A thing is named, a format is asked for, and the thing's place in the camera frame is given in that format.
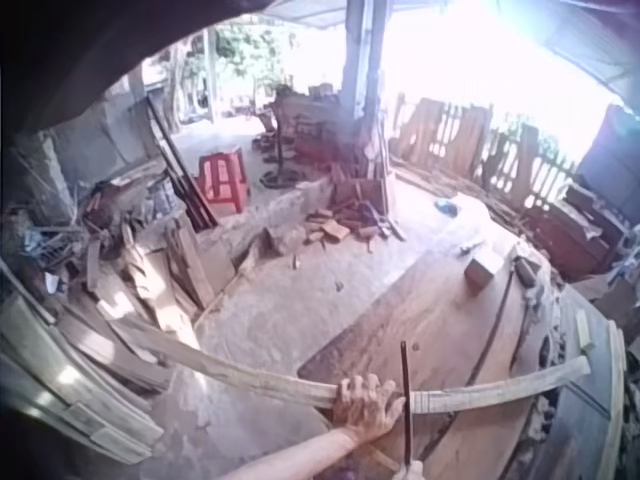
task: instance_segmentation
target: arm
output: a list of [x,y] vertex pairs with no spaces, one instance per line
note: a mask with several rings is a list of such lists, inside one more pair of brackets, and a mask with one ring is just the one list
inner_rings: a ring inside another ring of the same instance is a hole
[[394,382],[388,381],[381,387],[375,375],[368,375],[366,383],[360,376],[343,380],[334,406],[337,428],[249,463],[223,479],[306,480],[313,477],[359,446],[391,430],[404,405],[404,398],[390,402],[394,390]]

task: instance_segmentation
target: metal rod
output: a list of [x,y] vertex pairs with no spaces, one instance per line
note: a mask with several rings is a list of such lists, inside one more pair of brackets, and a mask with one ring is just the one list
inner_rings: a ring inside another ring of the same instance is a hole
[[413,454],[413,419],[411,418],[411,380],[409,378],[409,359],[407,358],[407,342],[400,343],[402,356],[402,383],[404,387],[404,463],[409,468]]

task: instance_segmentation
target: hand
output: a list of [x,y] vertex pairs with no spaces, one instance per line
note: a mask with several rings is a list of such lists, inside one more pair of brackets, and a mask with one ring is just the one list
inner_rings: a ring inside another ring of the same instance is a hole
[[381,437],[402,413],[404,397],[396,399],[387,409],[395,388],[392,380],[381,387],[373,374],[367,375],[366,383],[359,375],[351,380],[345,378],[338,386],[333,407],[334,425],[343,427],[359,445]]
[[414,460],[409,466],[409,471],[407,471],[406,465],[403,465],[391,480],[424,480],[422,476],[423,468],[422,462]]

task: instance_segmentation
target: red plastic stool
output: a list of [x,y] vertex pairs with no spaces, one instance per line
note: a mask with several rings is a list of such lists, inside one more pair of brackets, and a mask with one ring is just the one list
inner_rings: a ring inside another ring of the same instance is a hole
[[242,149],[235,147],[228,152],[200,157],[198,186],[207,202],[233,203],[236,213],[241,213],[251,194]]

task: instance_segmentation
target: bright sky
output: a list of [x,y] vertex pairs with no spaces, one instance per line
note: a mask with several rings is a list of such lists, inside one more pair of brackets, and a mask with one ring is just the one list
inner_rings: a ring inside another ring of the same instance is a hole
[[481,2],[395,14],[383,56],[385,97],[494,105],[530,115],[579,161],[609,103],[619,98],[587,74],[503,24]]

